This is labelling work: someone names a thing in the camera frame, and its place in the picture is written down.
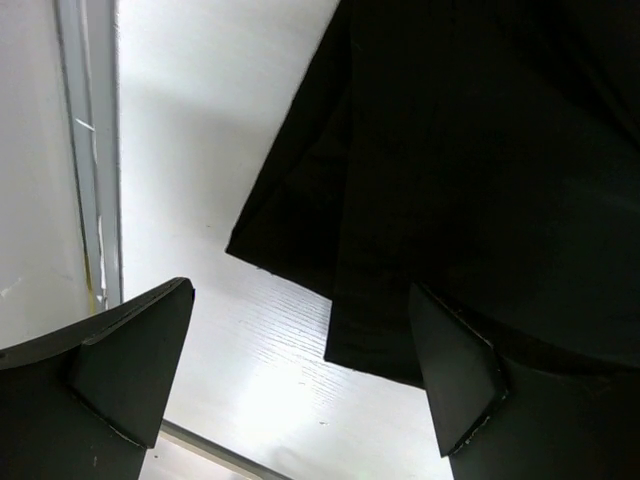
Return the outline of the black trousers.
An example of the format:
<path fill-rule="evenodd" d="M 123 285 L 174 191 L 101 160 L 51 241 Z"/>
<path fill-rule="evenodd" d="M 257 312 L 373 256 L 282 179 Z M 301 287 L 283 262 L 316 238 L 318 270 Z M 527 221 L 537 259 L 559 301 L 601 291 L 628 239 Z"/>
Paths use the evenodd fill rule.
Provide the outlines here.
<path fill-rule="evenodd" d="M 422 381 L 422 284 L 639 363 L 639 5 L 343 1 L 228 254 L 332 303 L 329 362 Z"/>

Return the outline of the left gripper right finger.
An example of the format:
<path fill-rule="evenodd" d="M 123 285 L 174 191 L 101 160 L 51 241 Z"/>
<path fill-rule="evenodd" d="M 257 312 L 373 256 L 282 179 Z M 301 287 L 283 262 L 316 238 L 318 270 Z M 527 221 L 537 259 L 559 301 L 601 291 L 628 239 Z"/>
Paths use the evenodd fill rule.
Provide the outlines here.
<path fill-rule="evenodd" d="M 635 479 L 639 368 L 582 355 L 412 287 L 440 454 L 457 479 Z"/>

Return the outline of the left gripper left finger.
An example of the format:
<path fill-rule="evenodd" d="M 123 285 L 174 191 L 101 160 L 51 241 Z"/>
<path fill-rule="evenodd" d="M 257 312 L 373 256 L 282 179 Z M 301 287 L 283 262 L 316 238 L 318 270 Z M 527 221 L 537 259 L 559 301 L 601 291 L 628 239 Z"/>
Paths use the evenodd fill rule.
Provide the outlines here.
<path fill-rule="evenodd" d="M 1 477 L 136 479 L 154 448 L 195 290 L 171 279 L 1 352 Z"/>

